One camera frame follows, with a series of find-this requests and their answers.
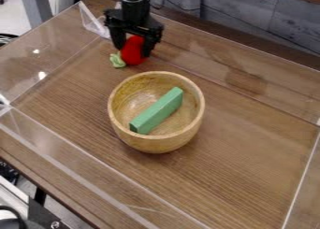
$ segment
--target red ball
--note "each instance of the red ball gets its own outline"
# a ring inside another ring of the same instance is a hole
[[[131,36],[127,38],[120,50],[122,60],[126,64],[138,65],[146,60],[146,58],[140,56],[143,41],[144,39],[140,36]]]

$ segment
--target wooden table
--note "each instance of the wooden table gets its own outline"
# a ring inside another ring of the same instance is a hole
[[[99,16],[114,2],[87,5]],[[11,103],[0,157],[98,228],[314,227],[320,204],[302,192],[318,189],[318,72],[158,18],[152,57],[124,70],[111,67],[115,49],[83,28],[77,6],[0,50]],[[106,114],[114,87],[152,70],[186,76],[206,99],[198,135],[163,155],[130,149]]]

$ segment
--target green rectangular block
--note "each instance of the green rectangular block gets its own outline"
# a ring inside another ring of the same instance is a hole
[[[174,87],[128,123],[130,130],[147,135],[182,104],[183,90]]]

